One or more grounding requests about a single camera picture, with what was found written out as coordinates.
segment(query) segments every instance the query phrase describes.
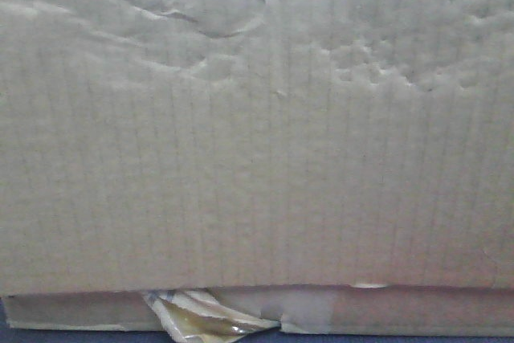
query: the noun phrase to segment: cardboard box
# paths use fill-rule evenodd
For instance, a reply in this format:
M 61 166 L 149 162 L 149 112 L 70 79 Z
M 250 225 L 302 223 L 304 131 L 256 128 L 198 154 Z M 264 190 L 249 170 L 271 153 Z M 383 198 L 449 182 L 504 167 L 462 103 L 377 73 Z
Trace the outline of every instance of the cardboard box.
M 0 0 L 0 293 L 512 289 L 513 4 Z

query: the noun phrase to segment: crumpled tape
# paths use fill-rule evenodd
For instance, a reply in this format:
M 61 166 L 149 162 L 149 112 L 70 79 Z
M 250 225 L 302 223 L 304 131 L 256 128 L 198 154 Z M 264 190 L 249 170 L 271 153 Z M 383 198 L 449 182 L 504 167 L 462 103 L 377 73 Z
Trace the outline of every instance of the crumpled tape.
M 150 291 L 143 297 L 177 343 L 231 343 L 279 326 L 221 305 L 205 290 Z

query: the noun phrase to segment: dark surface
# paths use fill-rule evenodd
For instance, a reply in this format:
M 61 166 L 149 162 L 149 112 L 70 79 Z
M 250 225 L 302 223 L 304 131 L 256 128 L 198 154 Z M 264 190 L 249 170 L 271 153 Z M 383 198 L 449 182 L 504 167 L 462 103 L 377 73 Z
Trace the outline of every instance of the dark surface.
M 0 303 L 0 343 L 171 343 L 166 333 L 35 331 L 9 329 Z M 241 343 L 507 343 L 512 337 L 362 337 L 296 335 L 272 330 L 243 338 Z

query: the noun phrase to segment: box side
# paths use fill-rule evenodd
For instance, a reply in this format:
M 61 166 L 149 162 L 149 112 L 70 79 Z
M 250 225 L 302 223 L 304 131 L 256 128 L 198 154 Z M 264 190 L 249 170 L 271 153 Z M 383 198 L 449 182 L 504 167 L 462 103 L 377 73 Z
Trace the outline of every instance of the box side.
M 0 0 L 0 293 L 514 286 L 513 0 Z

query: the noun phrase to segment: corrugated cardboard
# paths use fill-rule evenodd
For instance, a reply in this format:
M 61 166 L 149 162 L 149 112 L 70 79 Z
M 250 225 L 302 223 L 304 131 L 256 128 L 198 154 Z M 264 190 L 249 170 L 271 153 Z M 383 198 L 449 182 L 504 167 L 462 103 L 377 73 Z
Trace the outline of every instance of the corrugated cardboard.
M 513 0 L 0 0 L 0 293 L 514 284 Z
M 279 321 L 290 333 L 514 335 L 512 290 L 285 286 L 210 293 L 234 310 Z M 15 328 L 162 329 L 134 292 L 11 296 L 4 305 Z

